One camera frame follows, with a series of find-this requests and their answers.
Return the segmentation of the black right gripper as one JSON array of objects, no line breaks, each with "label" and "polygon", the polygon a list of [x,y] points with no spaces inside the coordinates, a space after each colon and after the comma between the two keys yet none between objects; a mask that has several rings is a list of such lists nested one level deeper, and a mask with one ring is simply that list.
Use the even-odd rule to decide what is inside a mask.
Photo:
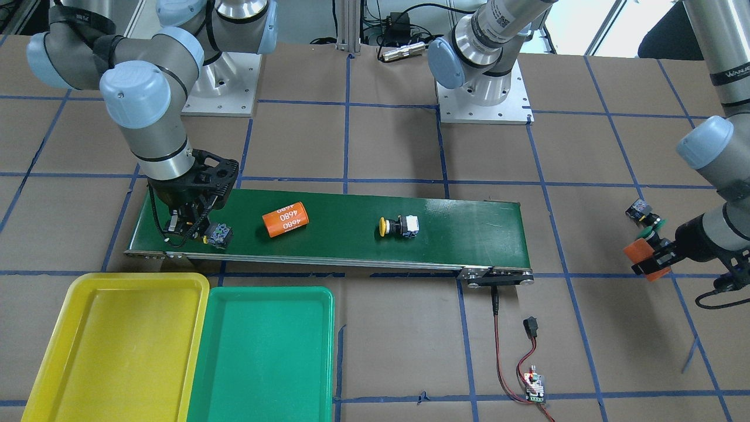
[{"label": "black right gripper", "polygon": [[187,239],[201,242],[210,226],[209,214],[227,203],[239,163],[201,149],[191,155],[195,162],[184,175],[172,180],[148,178],[148,183],[171,213],[164,232],[184,235],[187,226]]}]

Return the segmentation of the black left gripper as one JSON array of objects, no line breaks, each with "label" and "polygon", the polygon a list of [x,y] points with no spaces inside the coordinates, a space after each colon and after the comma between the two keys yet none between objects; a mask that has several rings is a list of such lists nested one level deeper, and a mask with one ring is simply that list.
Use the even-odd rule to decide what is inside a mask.
[{"label": "black left gripper", "polygon": [[717,259],[728,272],[715,282],[718,291],[739,290],[748,285],[748,224],[731,219],[729,214],[701,214],[680,225],[674,240],[650,234],[646,256],[631,254],[633,273],[664,276],[672,262],[690,259],[707,262]]}]

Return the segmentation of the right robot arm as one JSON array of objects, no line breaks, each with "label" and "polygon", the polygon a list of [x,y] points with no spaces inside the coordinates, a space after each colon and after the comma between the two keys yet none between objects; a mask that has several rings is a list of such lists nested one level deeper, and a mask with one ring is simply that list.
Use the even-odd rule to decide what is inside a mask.
[{"label": "right robot arm", "polygon": [[33,74],[59,89],[102,94],[129,150],[148,180],[152,205],[167,205],[169,221],[157,228],[178,246],[198,240],[226,248],[232,228],[211,222],[238,176],[238,161],[191,147],[180,114],[190,91],[223,53],[274,51],[274,1],[158,1],[161,28],[149,39],[116,32],[110,9],[94,1],[53,1],[49,30],[30,38]]}]

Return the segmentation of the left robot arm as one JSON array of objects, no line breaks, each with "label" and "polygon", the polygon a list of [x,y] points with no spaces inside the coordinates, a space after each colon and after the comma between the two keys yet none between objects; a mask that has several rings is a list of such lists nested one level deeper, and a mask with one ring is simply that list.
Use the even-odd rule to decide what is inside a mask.
[{"label": "left robot arm", "polygon": [[[440,86],[457,89],[480,76],[504,76],[513,65],[510,43],[552,1],[488,1],[461,18],[428,46],[431,73]],[[687,134],[677,153],[723,198],[723,205],[680,225],[673,241],[634,206],[628,216],[645,226],[624,252],[632,270],[648,280],[689,259],[717,259],[728,272],[713,294],[748,285],[748,2],[685,1],[684,8],[718,94],[722,117],[710,117]]]}]

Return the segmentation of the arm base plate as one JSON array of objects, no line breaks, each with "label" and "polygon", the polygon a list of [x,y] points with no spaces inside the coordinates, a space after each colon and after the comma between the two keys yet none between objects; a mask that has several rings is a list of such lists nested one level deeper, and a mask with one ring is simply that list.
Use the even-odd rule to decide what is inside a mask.
[{"label": "arm base plate", "polygon": [[203,67],[182,115],[252,117],[263,58],[252,53],[222,53]]},{"label": "arm base plate", "polygon": [[450,124],[527,125],[535,121],[520,65],[501,77],[479,75],[457,89],[435,84],[440,120]]}]

